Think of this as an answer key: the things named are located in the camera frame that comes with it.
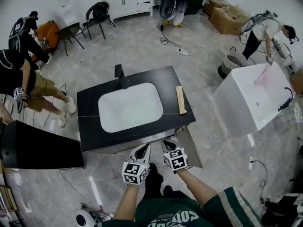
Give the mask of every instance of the backpack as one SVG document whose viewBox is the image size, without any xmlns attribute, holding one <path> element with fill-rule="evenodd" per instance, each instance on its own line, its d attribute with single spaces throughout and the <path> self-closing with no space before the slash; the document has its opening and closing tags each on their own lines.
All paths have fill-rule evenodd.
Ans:
<svg viewBox="0 0 303 227">
<path fill-rule="evenodd" d="M 106 13 L 107 13 L 107 8 L 104 5 L 97 3 L 93 9 L 93 18 L 94 19 L 102 18 Z"/>
<path fill-rule="evenodd" d="M 9 48 L 17 51 L 21 51 L 20 48 L 20 36 L 23 35 L 27 28 L 25 28 L 26 20 L 29 17 L 21 17 L 14 24 L 9 34 Z"/>
</svg>

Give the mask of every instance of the power strip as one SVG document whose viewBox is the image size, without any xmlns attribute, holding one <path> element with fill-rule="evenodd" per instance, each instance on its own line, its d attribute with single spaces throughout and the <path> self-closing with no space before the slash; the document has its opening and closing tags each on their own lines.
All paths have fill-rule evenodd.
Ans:
<svg viewBox="0 0 303 227">
<path fill-rule="evenodd" d="M 179 53 L 181 53 L 181 54 L 183 54 L 183 55 L 192 55 L 193 53 L 191 53 L 191 54 L 189 54 L 189 52 L 188 51 L 186 51 L 186 50 L 183 50 L 183 49 L 178 49 L 177 50 Z"/>
</svg>

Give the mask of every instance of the green shirt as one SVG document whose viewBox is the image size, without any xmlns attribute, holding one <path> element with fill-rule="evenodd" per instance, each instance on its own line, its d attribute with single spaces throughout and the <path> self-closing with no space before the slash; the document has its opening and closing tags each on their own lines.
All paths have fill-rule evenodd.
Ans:
<svg viewBox="0 0 303 227">
<path fill-rule="evenodd" d="M 259 217 L 232 187 L 214 196 L 204 208 L 192 199 L 146 199 L 135 221 L 111 220 L 104 227 L 260 227 Z"/>
</svg>

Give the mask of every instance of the cabinet door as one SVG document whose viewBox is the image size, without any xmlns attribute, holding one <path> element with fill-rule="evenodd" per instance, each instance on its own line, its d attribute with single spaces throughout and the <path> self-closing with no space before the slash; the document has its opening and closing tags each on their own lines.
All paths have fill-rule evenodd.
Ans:
<svg viewBox="0 0 303 227">
<path fill-rule="evenodd" d="M 125 13 L 124 0 L 108 0 L 108 3 L 111 16 L 117 17 Z"/>
<path fill-rule="evenodd" d="M 109 13 L 113 17 L 120 17 L 137 11 L 137 0 L 108 0 Z"/>
<path fill-rule="evenodd" d="M 126 13 L 133 13 L 137 11 L 137 0 L 124 0 Z"/>
</svg>

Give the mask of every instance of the hand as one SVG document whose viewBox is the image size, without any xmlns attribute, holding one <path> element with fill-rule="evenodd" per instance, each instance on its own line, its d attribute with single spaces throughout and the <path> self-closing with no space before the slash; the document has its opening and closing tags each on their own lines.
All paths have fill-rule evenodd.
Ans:
<svg viewBox="0 0 303 227">
<path fill-rule="evenodd" d="M 28 95 L 23 95 L 22 96 L 22 104 L 23 104 L 23 109 L 26 109 L 26 107 L 28 106 L 28 101 L 29 101 L 29 97 Z"/>
</svg>

